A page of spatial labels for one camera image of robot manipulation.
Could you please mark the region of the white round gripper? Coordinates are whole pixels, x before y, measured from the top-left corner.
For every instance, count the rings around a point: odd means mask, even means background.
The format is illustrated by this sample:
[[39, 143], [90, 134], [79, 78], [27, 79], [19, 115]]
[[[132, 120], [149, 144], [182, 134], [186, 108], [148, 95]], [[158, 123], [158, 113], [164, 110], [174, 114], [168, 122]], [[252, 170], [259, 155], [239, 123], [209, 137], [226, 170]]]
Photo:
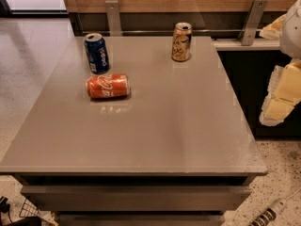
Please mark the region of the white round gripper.
[[[286, 15], [281, 15], [265, 26], [260, 36], [268, 40], [280, 37], [281, 52], [291, 58], [300, 58], [301, 0], [297, 0]], [[260, 123], [276, 126], [283, 123], [301, 102], [301, 61], [293, 59], [285, 67], [276, 66], [271, 73], [267, 91], [261, 107]]]

